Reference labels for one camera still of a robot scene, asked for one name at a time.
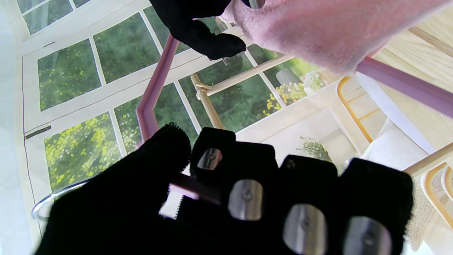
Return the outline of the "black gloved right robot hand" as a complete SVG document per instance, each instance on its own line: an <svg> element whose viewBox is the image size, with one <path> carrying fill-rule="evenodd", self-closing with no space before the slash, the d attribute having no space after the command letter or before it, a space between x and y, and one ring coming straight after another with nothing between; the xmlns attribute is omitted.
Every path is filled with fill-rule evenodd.
<svg viewBox="0 0 453 255"><path fill-rule="evenodd" d="M158 17L170 34L210 60L233 57L246 50L233 34L214 34L200 18L220 16L229 0L151 0Z"/></svg>

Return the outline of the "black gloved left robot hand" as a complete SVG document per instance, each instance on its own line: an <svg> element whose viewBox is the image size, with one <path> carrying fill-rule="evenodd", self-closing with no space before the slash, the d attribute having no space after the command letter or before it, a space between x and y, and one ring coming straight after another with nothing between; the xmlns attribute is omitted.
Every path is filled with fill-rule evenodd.
<svg viewBox="0 0 453 255"><path fill-rule="evenodd" d="M174 123L58 198L36 255L400 255L412 217L405 172L328 161Z"/></svg>

